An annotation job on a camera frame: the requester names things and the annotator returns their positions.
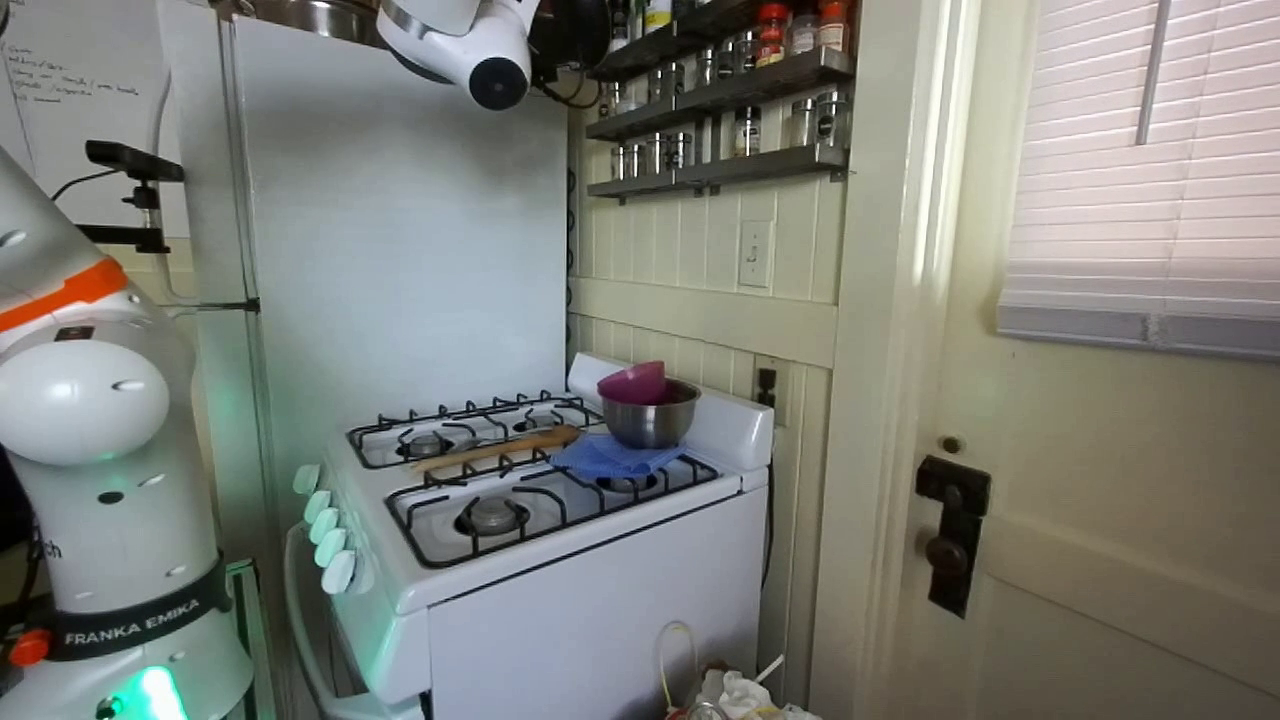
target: door latch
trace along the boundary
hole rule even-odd
[[[939,534],[926,540],[926,560],[932,565],[928,599],[963,615],[976,540],[985,534],[994,502],[994,475],[939,456],[926,456],[917,467],[917,495],[943,506]]]

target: stove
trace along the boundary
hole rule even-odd
[[[705,392],[660,464],[583,475],[563,448],[608,431],[592,396],[608,373],[578,355],[563,392],[377,415],[295,474],[293,637],[334,715],[629,715],[656,704],[674,627],[701,639],[681,670],[754,666],[772,413]],[[359,698],[325,686],[308,588]]]

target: window blind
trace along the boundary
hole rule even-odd
[[[1042,0],[996,330],[1280,359],[1280,0]]]

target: electrical outlet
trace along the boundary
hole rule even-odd
[[[790,366],[777,355],[754,355],[754,401],[772,407],[772,425],[786,425]]]
[[[737,284],[768,287],[772,221],[743,221],[737,237]]]

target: white door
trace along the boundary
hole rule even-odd
[[[844,276],[860,308],[842,337],[813,707],[1280,715],[1280,367],[994,337],[1027,11],[865,9],[860,146],[906,169],[853,195],[853,250],[882,273]],[[959,186],[950,150],[970,150]],[[994,474],[963,622],[928,605],[939,506],[914,491],[920,456]]]

